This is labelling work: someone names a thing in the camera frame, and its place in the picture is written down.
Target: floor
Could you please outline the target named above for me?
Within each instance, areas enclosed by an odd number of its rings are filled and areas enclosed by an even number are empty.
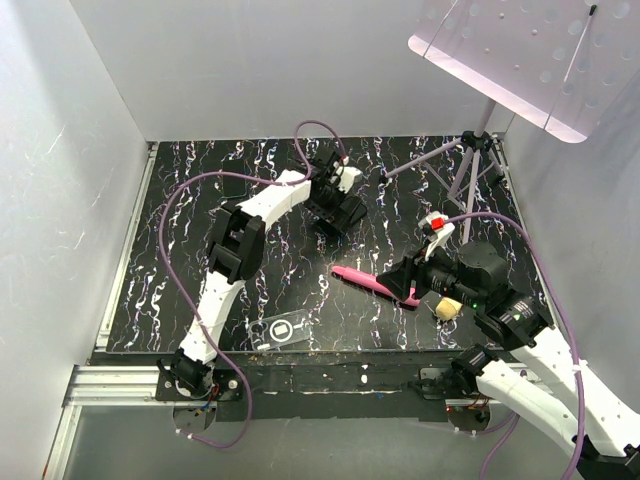
[[[270,230],[265,261],[247,282],[231,310],[221,346],[225,350],[251,350],[248,321],[299,309],[310,312],[311,339],[289,346],[293,350],[381,351],[464,349],[487,339],[474,326],[472,312],[439,325],[433,316],[438,297],[432,294],[417,309],[402,308],[386,298],[358,290],[333,278],[334,264],[381,273],[406,252],[417,249],[422,237],[418,220],[429,211],[449,214],[458,209],[446,199],[446,190],[424,165],[407,171],[388,186],[378,175],[436,148],[450,137],[347,138],[352,165],[364,172],[355,187],[368,207],[367,217],[346,236],[328,237],[314,218],[298,206]],[[329,140],[304,142],[309,154]],[[223,159],[242,158],[247,170],[263,178],[294,158],[291,140],[233,140],[163,142],[159,145],[151,182],[122,286],[107,351],[114,353],[162,353],[174,351],[192,321],[192,314],[165,275],[159,259],[157,231],[165,199],[178,184],[205,171],[217,170]],[[432,165],[452,180],[462,149],[442,155]],[[493,172],[479,183],[476,210],[491,210],[518,220],[505,182],[494,181]],[[251,185],[249,196],[261,190]],[[209,229],[222,203],[216,180],[185,191],[171,216],[168,243],[172,263],[187,290],[198,298],[203,287]],[[460,245],[461,227],[448,244],[450,253]],[[507,258],[512,284],[543,299],[530,254],[522,239],[494,221],[473,222],[472,239],[488,240]]]
[[[505,414],[498,411],[496,422]],[[204,435],[229,439],[238,428],[216,423]],[[477,478],[500,433],[471,438],[446,428],[406,418],[256,420],[240,443],[216,451],[176,435],[170,408],[85,407],[64,478]],[[520,421],[486,478],[558,479],[567,462],[542,432]]]

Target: pink object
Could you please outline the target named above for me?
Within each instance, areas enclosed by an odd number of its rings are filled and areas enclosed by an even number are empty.
[[[383,295],[396,298],[387,287],[380,285],[376,281],[375,275],[361,272],[360,270],[356,270],[355,268],[340,267],[338,265],[331,267],[331,272],[339,275],[344,280],[355,283],[356,285],[360,285],[362,287],[368,288],[369,290],[373,290],[374,292],[382,293]],[[415,288],[411,288],[409,298],[407,298],[406,300],[400,300],[399,298],[397,298],[396,300],[405,305],[409,305],[410,307],[417,307],[418,305],[420,305],[420,300],[413,298],[414,293]]]

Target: black table surface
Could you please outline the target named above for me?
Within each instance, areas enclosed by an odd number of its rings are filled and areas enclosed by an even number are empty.
[[[247,281],[229,314],[220,339],[224,350],[251,350],[246,325],[254,320],[304,309],[310,314],[312,337],[284,347],[290,350],[376,351],[463,349],[489,344],[464,309],[455,320],[439,324],[433,311],[439,301],[429,294],[416,309],[332,277],[332,265],[345,265],[378,274],[424,241],[418,221],[439,210],[459,212],[445,188],[424,164],[402,173],[388,185],[378,184],[380,170],[406,163],[449,141],[451,137],[347,138],[351,165],[363,179],[354,187],[368,215],[342,237],[328,236],[313,215],[297,206],[268,232],[264,262]],[[304,140],[309,155],[331,140]],[[432,159],[431,165],[451,181],[462,159],[462,148]],[[240,158],[247,172],[275,179],[295,158],[289,139],[162,142],[144,200],[126,276],[120,293],[108,352],[162,353],[174,351],[192,320],[186,302],[168,278],[158,250],[158,225],[164,202],[188,178],[221,168],[221,162]],[[488,165],[483,159],[481,168]],[[265,188],[249,185],[246,198]],[[490,210],[518,219],[506,182],[493,171],[481,179],[475,210]],[[205,180],[185,190],[166,228],[172,265],[195,299],[203,288],[206,252],[216,212],[224,202],[221,181]],[[462,225],[448,242],[455,254]],[[509,263],[515,288],[544,300],[529,251],[510,227],[490,219],[474,220],[471,240],[489,241]]]

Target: red part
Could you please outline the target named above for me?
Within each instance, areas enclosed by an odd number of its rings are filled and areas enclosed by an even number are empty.
[[[442,227],[444,227],[444,218],[438,217],[431,221],[431,228],[434,230],[440,230]]]

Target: white wall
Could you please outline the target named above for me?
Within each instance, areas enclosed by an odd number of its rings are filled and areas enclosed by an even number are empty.
[[[506,151],[582,357],[640,412],[640,76],[584,143],[516,119]]]
[[[423,0],[71,3],[147,140],[452,134],[484,106],[409,50]]]
[[[0,471],[40,478],[146,144],[66,0],[0,0]]]

